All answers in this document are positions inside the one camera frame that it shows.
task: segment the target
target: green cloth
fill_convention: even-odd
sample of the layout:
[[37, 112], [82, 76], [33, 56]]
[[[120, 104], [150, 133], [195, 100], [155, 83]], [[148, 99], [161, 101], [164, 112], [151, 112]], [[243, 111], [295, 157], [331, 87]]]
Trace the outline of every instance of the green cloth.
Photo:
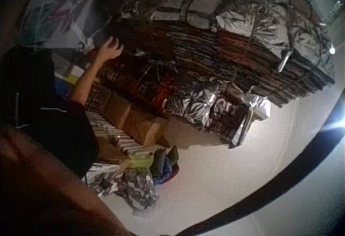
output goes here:
[[169, 158], [169, 161], [171, 163], [171, 166], [174, 166], [177, 163], [177, 161], [178, 161], [178, 151], [177, 151], [176, 145], [174, 147], [172, 147], [172, 149], [168, 153], [168, 158]]
[[163, 174], [163, 166], [164, 166], [164, 160], [165, 160], [166, 155], [167, 155], [167, 151], [165, 148], [160, 149], [155, 153], [155, 159], [150, 168], [150, 171], [153, 177], [158, 177]]

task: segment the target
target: pile of items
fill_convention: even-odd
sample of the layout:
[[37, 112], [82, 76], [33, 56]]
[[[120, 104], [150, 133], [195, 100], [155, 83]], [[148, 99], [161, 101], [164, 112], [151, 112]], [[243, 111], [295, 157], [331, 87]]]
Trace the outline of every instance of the pile of items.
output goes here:
[[[264, 112], [261, 120], [270, 116], [267, 99], [244, 93], [230, 82], [177, 71], [172, 61], [150, 61], [123, 55], [108, 63], [102, 70], [100, 81], [156, 115], [155, 122], [163, 120], [159, 116], [176, 117], [199, 131], [218, 135], [229, 148], [242, 144], [255, 120], [253, 113]], [[137, 121], [138, 118], [130, 125], [137, 127]], [[127, 131], [133, 136], [136, 134], [135, 129]]]
[[[88, 99], [89, 106], [90, 101], [99, 102], [96, 95], [99, 91], [106, 89], [95, 85]], [[167, 182], [178, 172], [176, 147], [168, 153], [167, 156], [171, 156], [168, 163], [162, 162], [161, 156], [167, 152], [165, 147], [157, 144], [144, 146], [123, 130], [115, 128], [100, 114], [86, 114], [99, 142], [100, 153], [84, 181], [100, 198], [111, 193], [125, 198], [134, 209], [134, 214], [142, 215], [142, 212], [152, 210], [159, 199], [154, 186]], [[175, 173], [172, 164], [177, 167]]]
[[277, 106], [334, 84], [331, 42], [313, 0], [124, 0], [120, 19], [129, 48]]

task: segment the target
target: silver foil wrapper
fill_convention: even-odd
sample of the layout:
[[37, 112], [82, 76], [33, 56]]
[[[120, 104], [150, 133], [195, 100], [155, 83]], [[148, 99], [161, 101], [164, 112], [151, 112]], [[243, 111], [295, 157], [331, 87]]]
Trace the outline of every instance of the silver foil wrapper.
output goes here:
[[195, 76], [180, 71], [164, 112], [203, 130], [209, 125], [210, 110], [215, 102], [218, 86], [216, 81], [200, 81]]
[[105, 198], [119, 190], [118, 184], [122, 174], [118, 173], [118, 165], [94, 163], [83, 180], [91, 187], [99, 198]]
[[128, 198], [138, 211], [153, 206], [159, 199], [149, 169], [127, 169], [124, 174]]

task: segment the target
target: clothing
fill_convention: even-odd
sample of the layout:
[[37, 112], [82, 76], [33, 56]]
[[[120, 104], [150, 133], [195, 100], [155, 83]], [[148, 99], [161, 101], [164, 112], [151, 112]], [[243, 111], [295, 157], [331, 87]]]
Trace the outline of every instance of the clothing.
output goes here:
[[12, 48], [1, 67], [2, 120], [83, 177], [98, 155], [98, 142], [83, 105], [56, 94], [49, 51], [33, 54], [30, 48]]

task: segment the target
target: blue cloth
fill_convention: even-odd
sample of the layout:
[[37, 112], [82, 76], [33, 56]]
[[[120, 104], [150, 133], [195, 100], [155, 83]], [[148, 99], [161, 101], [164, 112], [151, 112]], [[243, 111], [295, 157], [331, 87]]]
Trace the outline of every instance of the blue cloth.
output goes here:
[[173, 168], [171, 166], [170, 160], [168, 158], [168, 156], [165, 156], [164, 159], [164, 166], [163, 166], [163, 174], [158, 176], [158, 177], [154, 177], [153, 178], [153, 183], [155, 185], [161, 185], [163, 184], [163, 182], [169, 178], [171, 176], [171, 174], [173, 174]]

